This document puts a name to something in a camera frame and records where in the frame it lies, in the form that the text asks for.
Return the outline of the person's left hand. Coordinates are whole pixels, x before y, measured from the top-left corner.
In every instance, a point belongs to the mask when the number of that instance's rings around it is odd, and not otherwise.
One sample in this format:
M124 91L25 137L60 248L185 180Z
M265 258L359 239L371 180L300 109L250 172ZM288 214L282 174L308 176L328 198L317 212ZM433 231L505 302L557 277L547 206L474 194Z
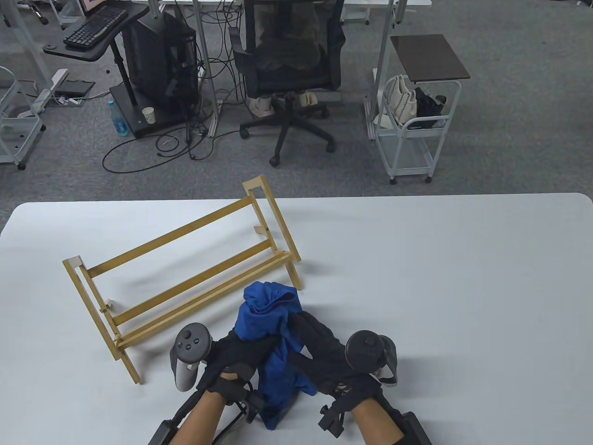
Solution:
M246 341L231 331L221 340L214 341L197 390L221 395L228 406L245 401L248 398L246 386L269 360L279 340L279 336L271 335Z

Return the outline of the person's right hand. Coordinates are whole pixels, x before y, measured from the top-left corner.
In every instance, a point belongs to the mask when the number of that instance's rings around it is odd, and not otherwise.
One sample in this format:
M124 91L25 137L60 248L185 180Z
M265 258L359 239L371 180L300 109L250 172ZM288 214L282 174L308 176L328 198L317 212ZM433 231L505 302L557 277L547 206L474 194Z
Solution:
M287 363L305 375L318 392L332 396L340 411L351 411L367 399L383 397L380 383L350 367L345 346L313 315L306 311L291 314L288 328L311 357L290 350Z

